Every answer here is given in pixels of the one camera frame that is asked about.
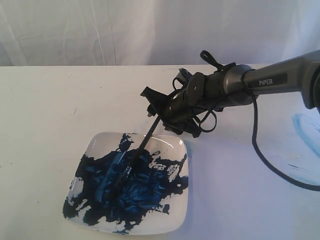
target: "white plate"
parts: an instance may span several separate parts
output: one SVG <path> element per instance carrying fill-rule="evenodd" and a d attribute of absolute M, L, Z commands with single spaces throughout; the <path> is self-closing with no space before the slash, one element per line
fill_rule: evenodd
<path fill-rule="evenodd" d="M 91 140 L 64 202 L 67 220 L 130 235 L 161 234 L 181 226 L 188 203 L 188 157 L 179 137 L 153 135 L 122 193 L 113 201 L 105 199 L 113 170 L 123 172 L 143 138 L 102 132 Z"/>

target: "white backdrop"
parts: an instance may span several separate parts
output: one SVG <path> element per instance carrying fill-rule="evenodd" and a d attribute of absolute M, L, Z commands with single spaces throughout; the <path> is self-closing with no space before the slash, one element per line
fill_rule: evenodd
<path fill-rule="evenodd" d="M 275 63 L 320 48 L 319 0 L 0 0 L 0 66 Z"/>

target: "blue paint stain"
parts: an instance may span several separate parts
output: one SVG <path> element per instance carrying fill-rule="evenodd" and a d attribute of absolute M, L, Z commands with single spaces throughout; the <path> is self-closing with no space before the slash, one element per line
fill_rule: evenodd
<path fill-rule="evenodd" d="M 188 177 L 179 176 L 187 159 L 182 161 L 161 159 L 158 157 L 155 163 L 161 168 L 149 167 L 153 161 L 152 156 L 158 155 L 157 151 L 150 154 L 144 150 L 140 160 L 132 167 L 122 192 L 116 199 L 109 199 L 108 192 L 114 181 L 122 173 L 136 149 L 129 150 L 133 141 L 128 134 L 124 134 L 118 148 L 102 158 L 94 159 L 83 155 L 75 176 L 83 180 L 83 189 L 78 196 L 67 197 L 63 205 L 65 218 L 79 216 L 79 211 L 90 206 L 83 217 L 83 222 L 89 226 L 96 225 L 102 217 L 107 222 L 124 222 L 124 230 L 116 231 L 119 234 L 127 234 L 134 226 L 139 225 L 143 216 L 149 211 L 158 211 L 169 214 L 170 205 L 160 204 L 161 200 L 171 194 L 183 193 L 188 187 Z M 178 172 L 172 181 L 169 176 Z"/>
<path fill-rule="evenodd" d="M 292 117 L 293 126 L 300 136 L 300 138 L 304 141 L 304 143 L 311 149 L 314 154 L 320 158 L 320 147 L 319 143 L 312 139 L 305 129 L 302 127 L 302 123 L 308 124 L 309 127 L 312 127 L 314 130 L 320 132 L 320 125 L 315 123 L 310 117 L 304 114 L 295 114 Z"/>

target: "paintbrush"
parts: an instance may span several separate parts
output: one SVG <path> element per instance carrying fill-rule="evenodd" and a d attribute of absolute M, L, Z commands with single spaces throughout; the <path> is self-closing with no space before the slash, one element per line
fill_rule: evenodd
<path fill-rule="evenodd" d="M 132 159 L 128 163 L 125 170 L 121 173 L 121 175 L 117 178 L 114 182 L 112 187 L 107 193 L 106 198 L 111 200 L 115 199 L 122 191 L 124 185 L 126 184 L 127 178 L 132 170 L 133 165 L 140 159 L 140 155 L 142 154 L 143 150 L 145 149 L 149 139 L 152 136 L 152 133 L 155 131 L 158 123 L 160 121 L 160 117 L 158 116 L 154 123 L 152 124 L 151 128 L 149 129 L 148 133 L 145 135 L 144 139 L 142 140 L 140 146 L 137 148 L 135 154 L 133 155 Z"/>

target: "white table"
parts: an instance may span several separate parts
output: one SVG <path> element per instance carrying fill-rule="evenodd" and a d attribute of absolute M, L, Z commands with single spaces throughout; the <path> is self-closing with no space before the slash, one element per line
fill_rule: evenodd
<path fill-rule="evenodd" d="M 0 67 L 0 239 L 124 238 L 65 221 L 63 203 L 91 138 L 146 133 L 153 119 L 140 93 L 145 86 L 170 93 L 180 67 Z M 260 96 L 258 105 L 259 144 L 275 165 L 286 171 L 289 162 L 319 160 L 292 126 L 297 113 L 319 122 L 299 93 Z M 214 133 L 181 136 L 192 154 L 184 224 L 169 234 L 127 239 L 319 239 L 320 194 L 290 185 L 261 163 L 251 146 L 252 108 L 218 113 Z M 172 133 L 160 124 L 155 134 Z"/>

